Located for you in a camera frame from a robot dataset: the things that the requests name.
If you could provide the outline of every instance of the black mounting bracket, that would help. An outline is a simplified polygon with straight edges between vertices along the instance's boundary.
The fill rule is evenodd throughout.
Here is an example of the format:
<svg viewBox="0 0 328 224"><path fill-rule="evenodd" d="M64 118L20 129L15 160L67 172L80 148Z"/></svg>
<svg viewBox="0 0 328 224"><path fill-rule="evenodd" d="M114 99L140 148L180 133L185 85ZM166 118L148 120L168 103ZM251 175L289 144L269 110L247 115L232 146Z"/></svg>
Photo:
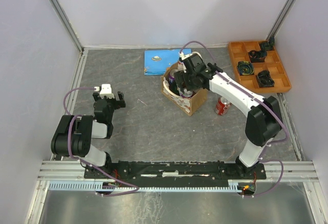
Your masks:
<svg viewBox="0 0 328 224"><path fill-rule="evenodd" d="M264 165L238 173L238 165L223 161L208 162L143 162L119 161L112 163L112 172L125 182L139 187L227 187L229 179L266 179ZM85 179L107 179L96 169L86 168Z"/></svg>
<svg viewBox="0 0 328 224"><path fill-rule="evenodd" d="M263 101L282 121L278 100L270 96ZM263 147L265 143L274 138L281 130L277 120L262 105L252 107L248 112L245 134L256 146Z"/></svg>

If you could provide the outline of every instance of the white wall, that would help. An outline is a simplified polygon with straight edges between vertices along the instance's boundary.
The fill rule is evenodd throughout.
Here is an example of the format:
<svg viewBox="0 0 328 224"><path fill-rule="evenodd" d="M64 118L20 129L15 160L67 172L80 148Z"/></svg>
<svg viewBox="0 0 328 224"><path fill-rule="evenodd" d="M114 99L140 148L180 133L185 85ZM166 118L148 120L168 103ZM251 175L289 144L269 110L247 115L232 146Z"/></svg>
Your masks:
<svg viewBox="0 0 328 224"><path fill-rule="evenodd" d="M59 0L84 46L264 39L286 0Z"/></svg>
<svg viewBox="0 0 328 224"><path fill-rule="evenodd" d="M48 0L0 0L0 222L24 223L78 51Z"/></svg>
<svg viewBox="0 0 328 224"><path fill-rule="evenodd" d="M286 99L303 150L328 200L328 0L296 0L280 28L277 50L292 83Z"/></svg>

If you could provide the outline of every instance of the gray floor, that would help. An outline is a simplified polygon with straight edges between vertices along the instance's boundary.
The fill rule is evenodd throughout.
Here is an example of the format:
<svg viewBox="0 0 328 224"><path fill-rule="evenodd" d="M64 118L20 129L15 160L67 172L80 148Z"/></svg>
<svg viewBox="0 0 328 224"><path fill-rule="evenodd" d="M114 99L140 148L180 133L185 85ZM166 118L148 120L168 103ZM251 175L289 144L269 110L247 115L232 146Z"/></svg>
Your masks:
<svg viewBox="0 0 328 224"><path fill-rule="evenodd" d="M203 49L197 49L211 62ZM227 48L211 48L216 63L234 77ZM225 116L214 112L218 95L188 117L160 92L159 76L144 76L143 49L89 50L81 87L110 83L122 91L127 107L115 111L111 139L94 139L92 144L107 151L113 161L234 161L247 140L246 118L234 106ZM92 92L78 93L74 114L93 114ZM277 138L283 138L283 132ZM272 146L266 159L296 160L291 142Z"/></svg>
<svg viewBox="0 0 328 224"><path fill-rule="evenodd" d="M271 184L261 184L259 191ZM120 197L49 191L40 223L120 224L311 224L302 183L280 184L274 193L242 199L229 193L143 192Z"/></svg>

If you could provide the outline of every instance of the black object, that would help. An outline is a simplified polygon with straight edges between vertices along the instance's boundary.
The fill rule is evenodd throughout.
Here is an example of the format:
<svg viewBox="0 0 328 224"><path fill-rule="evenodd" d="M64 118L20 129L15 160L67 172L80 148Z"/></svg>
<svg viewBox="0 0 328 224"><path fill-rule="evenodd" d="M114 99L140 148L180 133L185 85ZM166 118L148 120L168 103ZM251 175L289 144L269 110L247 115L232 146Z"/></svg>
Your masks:
<svg viewBox="0 0 328 224"><path fill-rule="evenodd" d="M263 164L256 164L250 171L240 175L237 164L223 161L119 161L112 163L112 170L117 170L125 182L139 187L227 187L229 179L253 179L254 172L258 179L267 178ZM88 168L85 170L84 178L105 179L106 176L95 169Z"/></svg>
<svg viewBox="0 0 328 224"><path fill-rule="evenodd" d="M125 108L126 103L124 100L124 95L122 92L117 92L119 100L115 98L101 98L98 92L92 94L95 103L93 104L94 108L94 118L98 123L103 123L107 125L107 138L110 138L113 134L113 114L114 110Z"/></svg>
<svg viewBox="0 0 328 224"><path fill-rule="evenodd" d="M95 116L84 115L81 120L75 120L73 124L71 148L74 156L85 157L89 153L94 118L98 123L107 125L107 138L111 137L113 133L112 119L114 110L126 107L123 93L117 92L117 94L119 100L116 100L116 98L107 98L106 96L101 98L99 93L93 93ZM73 115L63 115L60 119L56 132L51 140L51 151L55 155L69 156L67 140L72 118Z"/></svg>
<svg viewBox="0 0 328 224"><path fill-rule="evenodd" d="M170 89L170 91L173 92L175 95L178 95L178 96L180 95L175 80L174 80L172 83L169 83L169 89Z"/></svg>
<svg viewBox="0 0 328 224"><path fill-rule="evenodd" d="M274 36L270 37L267 42L260 43L261 50L265 51L273 51L273 46L275 45L275 38Z"/></svg>
<svg viewBox="0 0 328 224"><path fill-rule="evenodd" d="M51 140L51 151L55 155L69 156L68 153L68 129L73 115L63 115L60 119L55 134ZM80 121L74 121L71 148L72 154L84 157L88 154L91 144L92 115L82 116Z"/></svg>
<svg viewBox="0 0 328 224"><path fill-rule="evenodd" d="M269 70L263 70L256 76L259 87L274 87L275 81L271 78Z"/></svg>
<svg viewBox="0 0 328 224"><path fill-rule="evenodd" d="M215 75L215 72L223 72L216 64L208 63L208 66L206 66L198 54L191 55L184 60L180 59L180 61L184 63L187 69L186 73L183 70L174 73L176 84L181 92L183 92L184 88L188 91L195 91L199 88L209 90L210 80Z"/></svg>
<svg viewBox="0 0 328 224"><path fill-rule="evenodd" d="M270 96L265 98L263 103L282 121L279 102L276 98ZM252 107L248 112L245 134L256 146L264 146L265 143L270 138L274 138L280 130L281 126L277 120L262 105Z"/></svg>
<svg viewBox="0 0 328 224"><path fill-rule="evenodd" d="M254 74L253 64L251 64L248 61L238 62L237 69L238 69L239 75L252 75L252 74Z"/></svg>
<svg viewBox="0 0 328 224"><path fill-rule="evenodd" d="M260 50L260 51L250 51L248 53L248 56L251 59L251 63L264 63L264 59L267 56L266 50Z"/></svg>

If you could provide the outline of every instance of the red soda can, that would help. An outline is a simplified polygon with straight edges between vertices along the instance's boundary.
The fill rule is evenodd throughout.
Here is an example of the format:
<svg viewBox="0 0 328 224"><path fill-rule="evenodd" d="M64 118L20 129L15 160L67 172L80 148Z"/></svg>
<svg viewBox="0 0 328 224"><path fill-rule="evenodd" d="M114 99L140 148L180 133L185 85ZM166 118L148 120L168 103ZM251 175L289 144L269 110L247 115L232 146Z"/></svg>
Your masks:
<svg viewBox="0 0 328 224"><path fill-rule="evenodd" d="M225 115L230 108L231 103L224 97L220 97L215 106L215 113L218 115Z"/></svg>

